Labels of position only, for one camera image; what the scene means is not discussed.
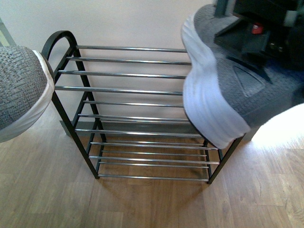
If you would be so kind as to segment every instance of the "wall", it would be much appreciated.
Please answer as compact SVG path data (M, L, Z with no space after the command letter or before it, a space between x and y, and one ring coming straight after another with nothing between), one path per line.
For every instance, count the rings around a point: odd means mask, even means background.
M201 6L212 3L212 0L28 0L11 1L1 0L0 16L14 38L16 44L27 46L41 51L47 38L55 31L70 30L74 33L81 45L104 46L134 46L156 48L183 48L180 37L180 29L185 19ZM51 64L56 65L59 56L63 52L67 42L61 41L54 49ZM159 59L162 57L154 54L145 55L146 59ZM188 60L186 55L170 56L165 59L178 58ZM91 65L87 70L97 70L99 66ZM120 66L118 70L132 72L129 66ZM151 66L139 67L140 73L157 73L161 69L163 73L187 74L190 68L153 68ZM112 71L112 65L104 65L102 70ZM152 90L180 91L182 81L167 79L118 79L106 77L91 77L92 86L102 87L127 87ZM79 86L79 80L75 76L65 76L60 84ZM80 99L80 93L59 93L63 103L71 117ZM121 95L98 94L97 99L109 99L111 101L131 99L140 102L144 96L126 97ZM161 97L146 97L151 102L163 102ZM170 98L169 102L180 103L179 98ZM102 114L145 115L145 116L173 116L183 117L181 109L163 110L154 108L147 111L146 108L134 108L127 106L113 107L109 105L99 106Z

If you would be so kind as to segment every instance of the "shoe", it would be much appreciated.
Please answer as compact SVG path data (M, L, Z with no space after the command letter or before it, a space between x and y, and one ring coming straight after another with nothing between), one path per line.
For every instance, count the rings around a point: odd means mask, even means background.
M214 43L215 34L237 20L215 18L207 5L182 27L182 40L192 62L183 86L184 110L211 144L231 141L263 125L273 116L304 102L304 72L269 60L252 67Z
M42 115L54 92L43 56L26 47L0 47L0 143L26 131Z

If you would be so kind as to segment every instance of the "red button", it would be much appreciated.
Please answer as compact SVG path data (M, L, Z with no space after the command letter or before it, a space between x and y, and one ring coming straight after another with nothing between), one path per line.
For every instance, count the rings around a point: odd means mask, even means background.
M263 34L264 27L260 23L255 23L252 27L251 33L255 35Z

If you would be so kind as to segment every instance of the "chrome rod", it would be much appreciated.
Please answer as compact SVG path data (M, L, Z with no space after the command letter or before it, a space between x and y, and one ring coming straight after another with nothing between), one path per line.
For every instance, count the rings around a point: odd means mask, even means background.
M104 146L132 146L132 147L170 148L170 149L185 149L185 150L209 150L208 147L145 145L145 144L135 144L135 143L91 142L91 144L92 145L104 145Z
M157 121L157 120L119 120L119 119L104 119L104 118L99 118L99 119L105 123L176 124L176 122L172 122L172 121ZM179 124L190 124L190 123L189 122L179 122Z
M186 134L186 133L156 133L156 132L129 132L129 131L113 131L113 130L87 130L87 129L75 129L76 132L84 133L108 133L108 134L129 134L137 136L170 136L170 137L180 137L180 138L201 138L200 134Z
M189 122L188 119L177 119L177 118L155 118L155 117L94 115L94 114L78 114L78 116L80 116L80 117L91 117L91 118L126 119L126 120L155 120L155 121Z
M186 153L155 153L155 152L127 152L127 151L106 151L104 153L121 153L121 154L142 154L142 155L165 155L165 156L189 156L189 157L206 157L205 154L186 154Z
M147 104L147 103L123 103L123 102L103 102L103 101L84 101L85 104L96 104L96 105L133 105L133 106L153 106L153 107L173 107L183 108L181 104Z
M217 161L183 161L183 160L167 160L167 159L146 159L146 158L116 158L116 157L100 157L89 156L90 159L101 160L119 160L119 161L137 161L137 162L169 162L169 163L190 163L190 164L205 164L205 165L219 165Z
M93 72L81 70L59 70L59 73L66 75L91 75L91 76L115 76L115 77L147 77L147 78L166 78L166 79L185 79L186 76L180 75L151 75L151 74L124 74L110 72Z
M123 140L107 140L107 143L143 143L143 144L166 144L166 145L186 145L186 146L203 146L200 143L181 143L181 142L146 142L146 141L123 141Z
M78 49L95 49L95 50L120 50L120 51L160 51L160 52L178 52L186 53L184 49L175 48L153 48L153 47L110 47L110 46L89 46L77 45Z
M136 178L136 179L152 179L152 180L172 180L172 181L203 181L208 182L208 179L194 179L194 178L173 178L173 177L143 177L143 176L126 176L126 175L111 175L99 174L99 177L116 177L116 178Z
M147 91L147 90L131 90L131 89L110 89L96 87L78 87L78 86L55 86L56 90L65 91L83 91L83 92L102 92L102 93L123 93L123 94L151 94L151 95L182 95L182 92L169 91Z
M121 162L104 162L104 161L100 161L99 164L208 169L208 166L194 166L194 165L192 166L191 165L155 165L155 164L138 164L138 163L121 163Z
M66 57L70 61L104 62L104 63L149 63L149 64L170 64L191 66L191 62L183 61L150 61L150 60L129 60L116 58L87 58L87 57Z

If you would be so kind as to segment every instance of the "black device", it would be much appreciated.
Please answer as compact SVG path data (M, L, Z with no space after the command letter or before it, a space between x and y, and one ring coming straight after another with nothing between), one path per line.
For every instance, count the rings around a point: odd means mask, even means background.
M218 0L216 17L228 2ZM216 44L249 63L275 58L283 67L304 70L303 0L236 0L233 14L239 20L216 34Z

